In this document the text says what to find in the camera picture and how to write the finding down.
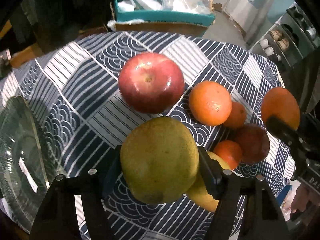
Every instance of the apple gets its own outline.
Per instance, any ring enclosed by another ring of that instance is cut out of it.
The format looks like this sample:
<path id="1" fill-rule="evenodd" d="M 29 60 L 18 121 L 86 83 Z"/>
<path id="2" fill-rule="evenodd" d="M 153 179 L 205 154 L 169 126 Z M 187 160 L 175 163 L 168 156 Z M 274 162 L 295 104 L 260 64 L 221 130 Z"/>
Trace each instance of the apple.
<path id="1" fill-rule="evenodd" d="M 234 141 L 243 151 L 242 162 L 247 165 L 264 160 L 270 150 L 270 141 L 266 131 L 257 124 L 246 123 L 236 131 Z"/>
<path id="2" fill-rule="evenodd" d="M 184 79 L 172 60 L 147 52 L 126 62 L 119 76 L 119 89 L 124 101 L 136 111 L 159 114 L 178 102 Z"/>

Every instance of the brown shoe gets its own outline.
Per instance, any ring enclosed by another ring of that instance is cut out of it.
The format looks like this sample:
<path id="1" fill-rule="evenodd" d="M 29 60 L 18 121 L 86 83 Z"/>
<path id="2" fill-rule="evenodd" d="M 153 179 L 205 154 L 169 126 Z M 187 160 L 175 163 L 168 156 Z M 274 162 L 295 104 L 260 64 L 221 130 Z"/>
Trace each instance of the brown shoe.
<path id="1" fill-rule="evenodd" d="M 278 30 L 269 31 L 269 33 L 274 41 L 278 41 L 281 38 L 281 32 Z"/>
<path id="2" fill-rule="evenodd" d="M 276 43 L 278 44 L 278 46 L 280 47 L 280 49 L 283 52 L 285 52 L 285 51 L 287 51 L 289 49 L 290 43 L 289 43 L 289 41 L 287 39 L 282 39 L 280 41 L 277 41 Z"/>

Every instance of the glass plate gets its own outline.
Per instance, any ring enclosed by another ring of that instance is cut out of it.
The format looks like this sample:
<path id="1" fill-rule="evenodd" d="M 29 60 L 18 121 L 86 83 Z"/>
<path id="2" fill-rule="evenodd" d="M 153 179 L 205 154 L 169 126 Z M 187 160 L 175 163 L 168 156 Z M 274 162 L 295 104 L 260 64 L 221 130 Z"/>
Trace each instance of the glass plate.
<path id="1" fill-rule="evenodd" d="M 0 113 L 0 188 L 17 222 L 30 231 L 57 175 L 47 144 L 22 97 L 11 97 Z"/>

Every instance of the floor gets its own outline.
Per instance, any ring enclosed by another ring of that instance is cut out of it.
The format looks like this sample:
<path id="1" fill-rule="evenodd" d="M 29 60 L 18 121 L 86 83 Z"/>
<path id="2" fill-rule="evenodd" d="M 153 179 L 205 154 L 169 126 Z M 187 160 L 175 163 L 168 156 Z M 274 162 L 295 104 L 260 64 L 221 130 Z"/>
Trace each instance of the floor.
<path id="1" fill-rule="evenodd" d="M 246 49 L 246 43 L 234 22 L 221 12 L 216 11 L 215 13 L 215 22 L 208 28 L 203 37 L 214 41 L 228 42 Z"/>

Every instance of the round table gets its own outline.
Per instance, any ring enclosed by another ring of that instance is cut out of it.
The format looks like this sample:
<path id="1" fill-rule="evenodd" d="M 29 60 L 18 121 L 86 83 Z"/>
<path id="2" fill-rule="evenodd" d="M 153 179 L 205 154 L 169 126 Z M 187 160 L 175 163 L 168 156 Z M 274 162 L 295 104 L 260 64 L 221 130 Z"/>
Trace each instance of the round table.
<path id="1" fill-rule="evenodd" d="M 185 91 L 179 102 L 162 114 L 137 113 L 118 89 L 122 66 L 142 52 L 157 52 L 181 68 Z M 176 33 L 114 32 L 94 34 L 32 60 L 0 82 L 1 107 L 10 96 L 22 95 L 44 131 L 47 144 L 68 176 L 91 168 L 103 169 L 110 153 L 135 127 L 161 115 L 183 122 L 198 145 L 213 149 L 231 130 L 206 126 L 189 116 L 188 95 L 201 81 L 223 85 L 234 101 L 245 106 L 246 122 L 262 127 L 261 102 L 265 93 L 283 86 L 276 65 L 243 48 Z M 289 148 L 268 134 L 270 152 L 255 165 L 241 164 L 234 172 L 262 174 L 277 195 L 295 169 Z M 120 176 L 113 194 L 103 201 L 118 239 L 202 239 L 213 216 L 183 195 L 174 203 L 146 205 L 133 198 Z M 78 222 L 89 238 L 81 199 L 76 197 Z M 238 202 L 232 234 L 239 231 L 244 197 Z"/>

